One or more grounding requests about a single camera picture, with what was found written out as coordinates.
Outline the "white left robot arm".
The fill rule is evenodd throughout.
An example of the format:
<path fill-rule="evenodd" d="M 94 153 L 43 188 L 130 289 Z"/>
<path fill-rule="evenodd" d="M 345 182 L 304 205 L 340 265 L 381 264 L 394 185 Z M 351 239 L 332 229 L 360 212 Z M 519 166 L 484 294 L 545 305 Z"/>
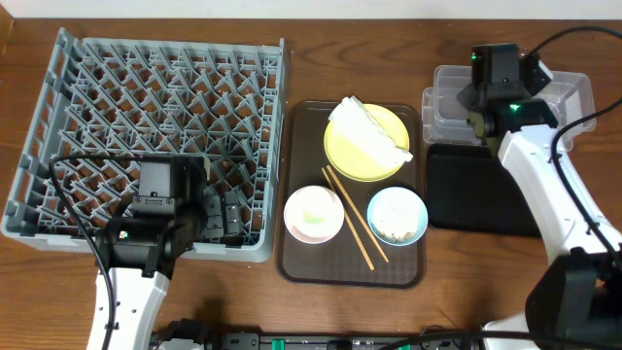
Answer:
<path fill-rule="evenodd" d="M 139 187 L 95 238 L 104 267 L 88 345 L 146 349 L 177 259 L 195 243 L 242 229 L 233 194 L 208 194 L 206 156 L 139 158 Z"/>

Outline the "light blue bowl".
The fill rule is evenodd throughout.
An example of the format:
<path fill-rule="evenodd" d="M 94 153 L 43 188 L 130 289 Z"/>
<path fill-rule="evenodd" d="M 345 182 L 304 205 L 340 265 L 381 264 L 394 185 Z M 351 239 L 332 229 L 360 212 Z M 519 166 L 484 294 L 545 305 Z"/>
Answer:
<path fill-rule="evenodd" d="M 429 223 L 423 199 L 404 187 L 388 187 L 377 192 L 368 203 L 366 216 L 372 233 L 396 247 L 420 241 Z"/>

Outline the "white napkin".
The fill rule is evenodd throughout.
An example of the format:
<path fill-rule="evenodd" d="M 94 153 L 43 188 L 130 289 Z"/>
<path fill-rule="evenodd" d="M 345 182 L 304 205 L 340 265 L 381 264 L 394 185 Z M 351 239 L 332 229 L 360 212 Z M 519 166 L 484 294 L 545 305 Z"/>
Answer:
<path fill-rule="evenodd" d="M 345 137 L 382 167 L 395 167 L 413 159 L 413 155 L 397 145 L 388 131 L 354 95 L 344 97 L 328 119 L 337 134 Z"/>

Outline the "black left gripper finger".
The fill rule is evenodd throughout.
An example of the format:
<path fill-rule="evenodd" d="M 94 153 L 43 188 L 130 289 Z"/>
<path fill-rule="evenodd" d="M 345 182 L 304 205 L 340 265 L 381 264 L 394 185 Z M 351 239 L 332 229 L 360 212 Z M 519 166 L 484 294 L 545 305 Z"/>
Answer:
<path fill-rule="evenodd" d="M 220 238 L 225 235 L 221 198 L 218 194 L 204 197 L 203 207 L 207 215 L 207 222 L 203 230 L 204 239 Z"/>
<path fill-rule="evenodd" d="M 238 196 L 235 192 L 226 192 L 224 195 L 225 234 L 236 235 L 242 230 Z"/>

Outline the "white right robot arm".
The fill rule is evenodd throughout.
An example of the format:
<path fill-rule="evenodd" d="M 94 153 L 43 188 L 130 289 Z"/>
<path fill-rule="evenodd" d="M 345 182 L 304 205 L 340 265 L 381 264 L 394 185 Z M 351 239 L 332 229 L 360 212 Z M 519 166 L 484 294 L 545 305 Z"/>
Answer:
<path fill-rule="evenodd" d="M 621 233 L 576 173 L 548 104 L 517 80 L 469 83 L 458 95 L 475 135 L 509 172 L 536 221 L 549 266 L 525 309 L 490 322 L 484 349 L 621 346 Z"/>

